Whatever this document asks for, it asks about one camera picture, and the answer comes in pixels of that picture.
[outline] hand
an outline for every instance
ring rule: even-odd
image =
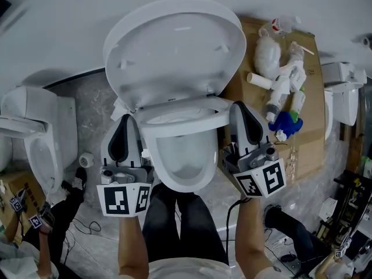
[[[39,228],[39,232],[41,232],[42,234],[44,235],[48,235],[50,232],[51,232],[51,229],[49,227],[47,227],[46,225],[42,225],[40,228]]]

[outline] white wall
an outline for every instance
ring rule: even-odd
[[[10,16],[0,19],[0,98],[25,79],[46,85],[103,67],[109,30],[126,13],[155,0],[10,1]],[[296,14],[302,29],[316,35],[318,49],[333,55],[323,63],[350,61],[372,75],[372,51],[352,42],[372,33],[372,0],[215,1],[264,19]]]

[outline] brown cardboard box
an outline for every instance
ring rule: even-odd
[[[270,92],[247,83],[246,76],[249,72],[256,73],[253,57],[255,55],[256,41],[259,38],[258,29],[265,22],[247,17],[240,17],[240,21],[247,40],[246,54],[235,76],[222,92],[221,97],[233,101],[240,100],[246,102],[259,112],[262,112],[266,102],[269,100]],[[299,180],[315,173],[323,165],[325,130],[324,88],[318,50],[313,34],[294,31],[285,36],[280,41],[282,50],[281,66],[287,62],[285,52],[292,41],[296,41],[299,45],[315,53],[315,55],[311,55],[305,52],[304,67],[307,78],[304,86],[306,100],[300,113],[303,126],[298,133],[292,135],[285,142],[288,145],[276,146],[279,156],[284,159],[286,165],[291,155],[291,146],[297,151],[295,152],[297,154],[297,160],[295,161],[294,180]],[[289,97],[284,110],[289,110],[291,101],[292,97]],[[230,143],[228,127],[226,127],[226,140],[227,143]],[[271,141],[277,141],[272,132]]]
[[[9,205],[9,200],[14,194],[23,188],[26,189],[27,211],[26,213],[22,213],[21,221],[23,225],[23,233],[26,234],[31,227],[28,218],[36,215],[41,209],[45,202],[45,195],[31,171],[20,171],[0,176],[0,196],[5,203],[4,211],[0,209],[0,220],[5,228],[10,222],[14,212],[12,207]],[[22,228],[19,224],[15,238],[15,242],[18,245],[22,241],[21,230]]]

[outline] gray tile floor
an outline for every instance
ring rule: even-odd
[[[119,225],[117,218],[102,216],[96,185],[100,183],[100,145],[103,136],[113,123],[110,115],[116,95],[110,88],[104,73],[93,74],[55,86],[51,91],[60,96],[71,96],[76,99],[78,153],[90,152],[95,158],[95,165],[87,169],[88,184],[85,201],[80,206],[77,218],[86,225],[92,221],[97,221],[102,227],[101,232],[84,235],[78,232],[73,224],[70,226],[67,239],[73,245],[74,236],[76,244],[70,252],[66,264],[82,278],[110,278],[117,273]],[[321,203],[328,196],[334,195],[337,185],[333,182],[333,178],[340,175],[345,168],[348,145],[338,140],[338,133],[339,124],[334,122],[331,136],[325,142],[324,167],[319,173],[292,184],[272,198],[262,202],[262,206],[264,207],[269,203],[279,203],[285,212],[302,221],[308,230],[316,230],[319,225],[317,214]],[[14,139],[13,150],[14,162],[12,168],[26,168],[27,157],[23,142]],[[66,170],[67,181],[72,181],[76,167],[78,167],[77,161]],[[238,191],[218,170],[212,182],[200,190],[198,194],[207,204],[222,239],[225,239],[227,211],[230,205],[238,199]],[[64,192],[61,190],[52,196],[51,200],[56,203],[64,197]],[[233,238],[235,234],[237,213],[238,209],[236,208],[231,214],[230,238]],[[140,221],[143,222],[143,220],[144,214],[140,216]],[[266,245],[277,256],[289,251],[294,253],[292,246],[276,242],[280,238],[281,233],[274,231]],[[67,245],[65,245],[62,259],[65,258],[66,249]],[[242,278],[242,273],[234,260],[234,242],[229,243],[229,254],[233,278]],[[271,252],[267,251],[267,255],[275,262],[275,265],[284,270]]]

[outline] black object on wall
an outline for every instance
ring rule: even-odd
[[[0,17],[7,11],[12,4],[7,0],[0,0]]]

